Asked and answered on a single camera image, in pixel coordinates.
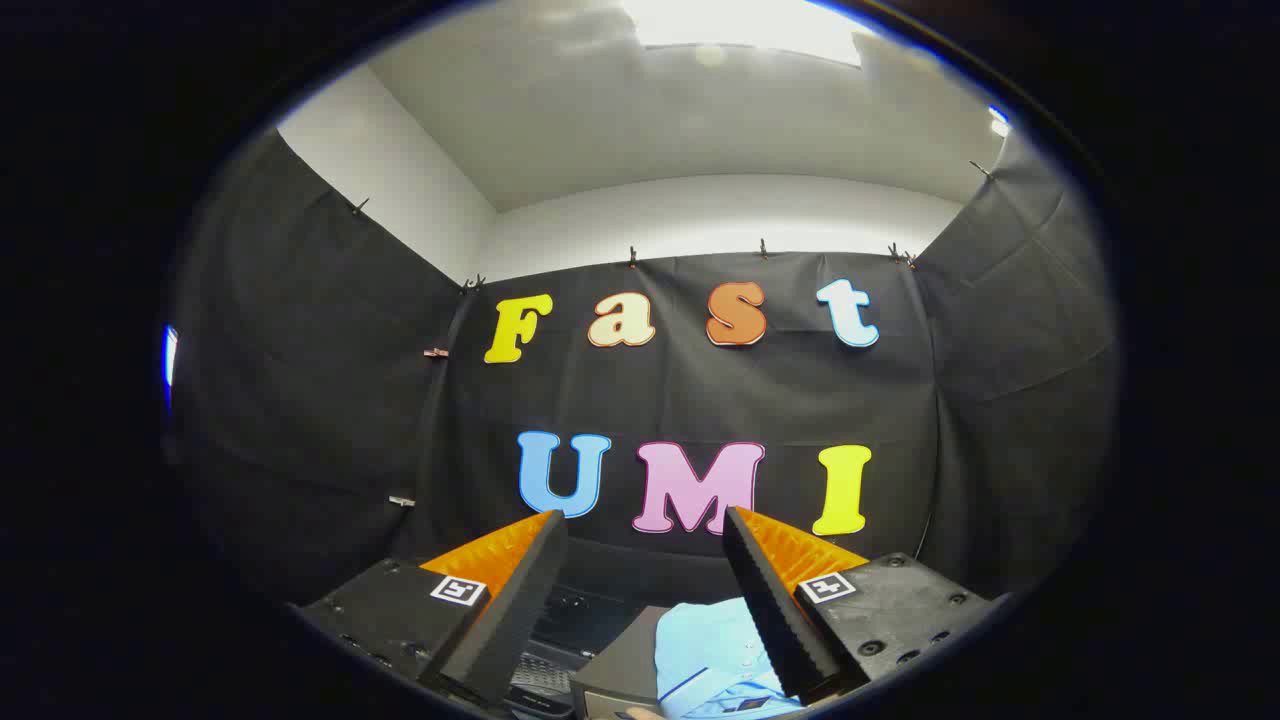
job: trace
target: black curtain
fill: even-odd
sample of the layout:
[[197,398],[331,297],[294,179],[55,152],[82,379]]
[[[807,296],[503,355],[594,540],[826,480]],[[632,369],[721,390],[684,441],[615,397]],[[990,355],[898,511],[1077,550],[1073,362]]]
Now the black curtain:
[[918,263],[941,428],[920,560],[979,593],[1052,570],[1105,487],[1116,327],[1100,228],[1064,177],[1011,133]]
[[174,327],[195,507],[248,579],[307,602],[384,557],[413,498],[422,351],[458,286],[353,208],[273,129],[196,224]]
[[[826,492],[818,452],[867,446],[867,525],[828,539],[865,556],[920,548],[986,594],[1052,569],[1097,501],[1116,370],[1098,233],[1016,135],[915,270],[861,254],[723,254],[460,295],[274,131],[215,187],[198,227],[174,323],[189,487],[230,557],[284,600],[534,512],[518,488],[525,430],[559,437],[559,495],[576,484],[571,438],[611,439],[596,506],[570,520],[561,580],[655,605],[737,588],[705,523],[631,527],[648,442],[680,443],[699,475],[727,443],[763,445],[755,509],[806,529]],[[844,345],[817,300],[838,278],[870,296],[870,347]],[[768,331],[753,346],[707,338],[708,295],[727,282],[764,290]],[[628,291],[650,300],[657,336],[593,346],[596,301]],[[541,293],[554,307],[522,357],[485,364],[495,305]]]
[[[870,347],[844,345],[832,331],[818,288],[849,278],[872,305],[863,320],[881,337]],[[719,347],[705,331],[708,295],[727,282],[755,282],[765,295],[764,337]],[[620,292],[652,302],[657,336],[646,345],[596,347],[588,327],[595,304]],[[532,341],[511,364],[485,364],[502,300],[549,293],[553,310],[538,319]],[[694,471],[707,473],[731,442],[765,447],[756,468],[755,507],[810,528],[822,514],[827,470],[818,452],[863,445],[867,527],[828,539],[863,555],[919,544],[928,516],[937,455],[933,363],[924,307],[905,264],[860,254],[723,254],[576,268],[485,284],[467,302],[444,380],[445,438],[430,477],[449,498],[435,512],[438,537],[456,544],[532,510],[518,492],[517,436],[559,437],[550,488],[576,488],[575,434],[600,434],[596,506],[568,520],[572,587],[671,605],[737,594],[719,536],[704,527],[641,533],[645,464],[636,450],[676,442]],[[668,516],[676,519],[673,512]]]

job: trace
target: letter u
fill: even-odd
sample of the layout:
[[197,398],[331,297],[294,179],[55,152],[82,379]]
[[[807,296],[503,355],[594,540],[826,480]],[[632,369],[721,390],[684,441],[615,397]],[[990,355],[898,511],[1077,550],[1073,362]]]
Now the letter u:
[[605,451],[613,446],[604,436],[573,436],[570,447],[577,451],[577,488],[573,495],[552,492],[552,451],[559,447],[559,437],[552,433],[529,430],[516,438],[520,445],[520,497],[538,512],[559,510],[566,518],[586,515],[600,500],[600,464]]

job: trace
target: letter m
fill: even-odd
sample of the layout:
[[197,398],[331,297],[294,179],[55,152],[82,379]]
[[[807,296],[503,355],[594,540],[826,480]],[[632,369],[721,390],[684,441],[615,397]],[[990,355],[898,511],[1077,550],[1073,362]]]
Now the letter m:
[[686,533],[694,532],[707,511],[716,512],[707,532],[724,532],[724,511],[732,506],[751,510],[755,496],[755,466],[764,447],[754,442],[732,442],[721,448],[707,477],[698,478],[685,450],[673,442],[650,442],[636,451],[645,462],[644,510],[631,521],[641,533],[666,533],[675,523],[667,518],[667,498]]

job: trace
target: blue letter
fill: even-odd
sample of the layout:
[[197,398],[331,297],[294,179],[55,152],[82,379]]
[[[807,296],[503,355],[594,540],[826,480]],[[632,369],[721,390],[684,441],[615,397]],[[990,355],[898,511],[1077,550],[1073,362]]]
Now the blue letter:
[[577,451],[577,489],[568,497],[552,492],[552,451],[559,438],[552,433],[530,430],[520,433],[516,442],[520,456],[520,497],[538,512],[559,510],[566,518],[586,515],[600,498],[600,460],[612,447],[604,436],[573,436],[568,445]]
[[826,302],[831,310],[831,324],[836,328],[836,337],[845,345],[854,347],[867,347],[879,340],[879,331],[876,325],[864,325],[858,314],[859,305],[870,305],[870,297],[845,278],[841,278],[818,291],[818,302]]

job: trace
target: folded shirt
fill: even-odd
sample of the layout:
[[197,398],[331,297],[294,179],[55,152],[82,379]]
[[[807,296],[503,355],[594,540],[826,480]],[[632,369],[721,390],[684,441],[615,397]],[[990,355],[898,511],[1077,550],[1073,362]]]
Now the folded shirt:
[[654,665],[668,720],[758,720],[804,708],[782,693],[740,597],[672,607],[658,620]]

